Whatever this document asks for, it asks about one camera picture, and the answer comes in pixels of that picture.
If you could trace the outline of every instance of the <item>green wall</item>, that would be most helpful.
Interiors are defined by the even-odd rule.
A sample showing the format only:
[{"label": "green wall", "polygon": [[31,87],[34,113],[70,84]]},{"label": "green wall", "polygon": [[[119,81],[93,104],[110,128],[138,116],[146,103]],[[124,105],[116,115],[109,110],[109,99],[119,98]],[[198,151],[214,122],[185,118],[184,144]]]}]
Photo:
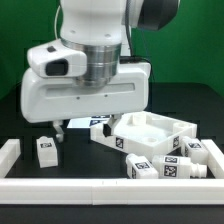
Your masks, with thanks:
[{"label": "green wall", "polygon": [[[21,81],[27,49],[54,39],[57,5],[58,0],[1,0],[0,98]],[[134,30],[133,42],[136,54],[150,55],[157,82],[205,83],[224,96],[223,0],[182,0],[167,27]]]},{"label": "green wall", "polygon": [[204,83],[224,96],[223,0],[181,0],[170,24],[135,31],[134,40],[135,53],[150,56],[157,82]]}]

